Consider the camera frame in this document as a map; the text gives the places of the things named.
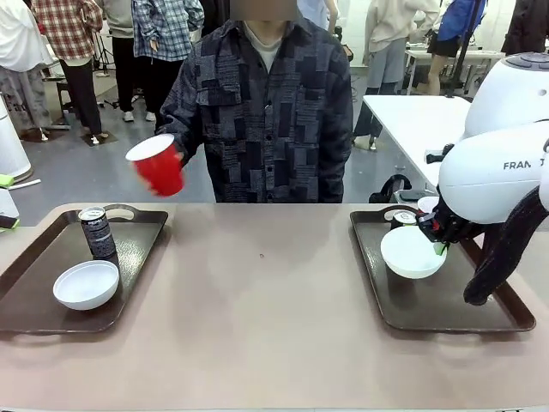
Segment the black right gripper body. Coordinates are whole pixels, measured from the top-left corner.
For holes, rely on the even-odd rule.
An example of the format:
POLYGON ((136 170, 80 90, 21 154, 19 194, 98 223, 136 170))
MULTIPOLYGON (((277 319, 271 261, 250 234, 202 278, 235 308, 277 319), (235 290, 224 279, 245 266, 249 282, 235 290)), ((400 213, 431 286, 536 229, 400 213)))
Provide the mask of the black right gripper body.
POLYGON ((472 237, 472 222, 438 205, 430 213, 416 215, 419 230, 432 243, 459 243, 472 237))

